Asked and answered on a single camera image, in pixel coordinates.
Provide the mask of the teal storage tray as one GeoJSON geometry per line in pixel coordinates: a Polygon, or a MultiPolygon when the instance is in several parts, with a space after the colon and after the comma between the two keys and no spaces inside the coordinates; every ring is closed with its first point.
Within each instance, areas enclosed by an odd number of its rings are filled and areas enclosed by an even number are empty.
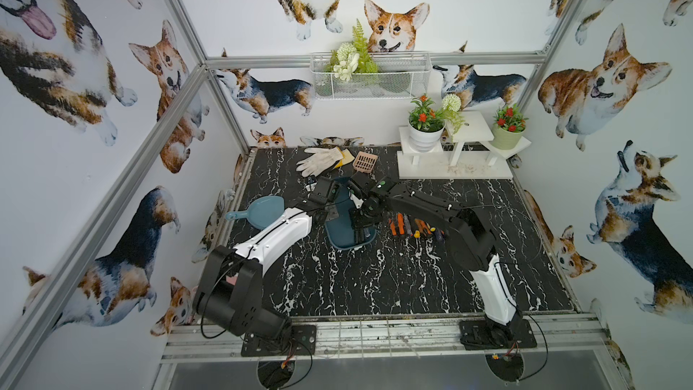
{"type": "Polygon", "coordinates": [[[360,200],[348,187],[348,177],[334,180],[337,184],[337,197],[327,207],[325,227],[330,245],[340,251],[358,249],[370,245],[377,237],[375,227],[365,227],[356,231],[352,226],[350,211],[356,209],[360,200]]]}

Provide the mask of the amber handle black screwdriver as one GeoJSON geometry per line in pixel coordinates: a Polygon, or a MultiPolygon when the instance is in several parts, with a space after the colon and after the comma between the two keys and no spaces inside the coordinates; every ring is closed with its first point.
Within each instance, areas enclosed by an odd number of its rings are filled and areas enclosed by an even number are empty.
{"type": "Polygon", "coordinates": [[[420,231],[420,234],[423,237],[428,237],[430,235],[430,233],[428,231],[426,223],[423,222],[422,220],[419,220],[418,218],[415,220],[415,222],[417,224],[418,231],[420,231]]]}

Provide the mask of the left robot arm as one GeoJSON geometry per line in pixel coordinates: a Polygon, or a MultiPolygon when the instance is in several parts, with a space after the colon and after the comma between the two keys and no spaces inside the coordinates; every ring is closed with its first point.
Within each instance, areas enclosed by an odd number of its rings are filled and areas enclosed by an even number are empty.
{"type": "Polygon", "coordinates": [[[225,332],[251,337],[262,350],[284,353],[292,347],[291,320],[263,308],[263,277],[296,242],[310,234],[313,218],[323,218],[339,196],[339,184],[317,178],[308,197],[286,207],[281,196],[254,200],[227,220],[244,218],[260,232],[233,247],[216,247],[203,269],[193,309],[225,332]]]}

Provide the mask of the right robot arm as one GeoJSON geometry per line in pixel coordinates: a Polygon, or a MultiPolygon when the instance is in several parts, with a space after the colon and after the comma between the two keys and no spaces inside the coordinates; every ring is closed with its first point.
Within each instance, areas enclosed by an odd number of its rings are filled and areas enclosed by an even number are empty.
{"type": "Polygon", "coordinates": [[[432,197],[387,177],[375,181],[364,173],[352,175],[348,189],[362,202],[351,211],[355,230],[371,227],[392,212],[429,222],[442,232],[449,257],[473,276],[485,307],[485,321],[464,335],[462,343],[500,348],[515,342],[522,314],[511,299],[496,250],[499,238],[485,211],[432,197]]]}

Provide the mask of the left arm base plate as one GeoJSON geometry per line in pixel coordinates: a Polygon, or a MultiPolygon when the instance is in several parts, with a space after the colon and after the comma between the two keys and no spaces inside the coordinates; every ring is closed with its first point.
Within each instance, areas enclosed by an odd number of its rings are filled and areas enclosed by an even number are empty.
{"type": "Polygon", "coordinates": [[[251,332],[244,337],[241,356],[243,358],[312,356],[316,350],[317,330],[316,325],[292,324],[281,330],[276,338],[251,332]]]}

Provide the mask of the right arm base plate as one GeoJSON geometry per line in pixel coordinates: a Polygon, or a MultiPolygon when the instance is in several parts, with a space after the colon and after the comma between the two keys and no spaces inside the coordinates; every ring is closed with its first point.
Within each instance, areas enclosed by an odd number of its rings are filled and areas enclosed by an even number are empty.
{"type": "Polygon", "coordinates": [[[460,343],[466,350],[510,350],[512,347],[537,348],[530,323],[520,320],[509,326],[487,319],[460,321],[460,343]]]}

